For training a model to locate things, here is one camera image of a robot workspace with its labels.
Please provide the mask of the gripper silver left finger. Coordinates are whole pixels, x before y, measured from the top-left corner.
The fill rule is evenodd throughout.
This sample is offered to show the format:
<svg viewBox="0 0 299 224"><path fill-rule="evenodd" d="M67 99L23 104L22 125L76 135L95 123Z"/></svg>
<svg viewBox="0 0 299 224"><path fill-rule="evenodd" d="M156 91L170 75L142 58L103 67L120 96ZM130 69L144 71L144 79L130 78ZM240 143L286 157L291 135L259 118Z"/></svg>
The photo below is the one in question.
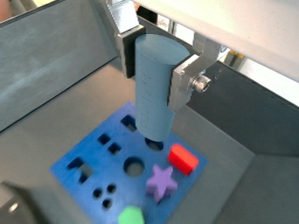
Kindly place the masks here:
<svg viewBox="0 0 299 224"><path fill-rule="evenodd" d="M135 3L131 0L102 0L107 14L108 26L114 30L112 37L127 78L136 75L136 38L146 34L139 24Z"/></svg>

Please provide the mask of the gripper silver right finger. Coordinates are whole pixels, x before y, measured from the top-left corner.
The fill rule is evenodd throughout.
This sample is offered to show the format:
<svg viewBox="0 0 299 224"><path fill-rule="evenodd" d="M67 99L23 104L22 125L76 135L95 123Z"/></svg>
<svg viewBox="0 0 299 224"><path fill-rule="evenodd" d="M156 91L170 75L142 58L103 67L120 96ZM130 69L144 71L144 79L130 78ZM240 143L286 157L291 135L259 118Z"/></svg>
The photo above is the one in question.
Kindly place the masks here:
<svg viewBox="0 0 299 224"><path fill-rule="evenodd" d="M203 93L211 84L204 75L207 68L216 62L222 45L199 33L194 34L192 54L172 70L168 95L168 108L176 112L190 101L192 92Z"/></svg>

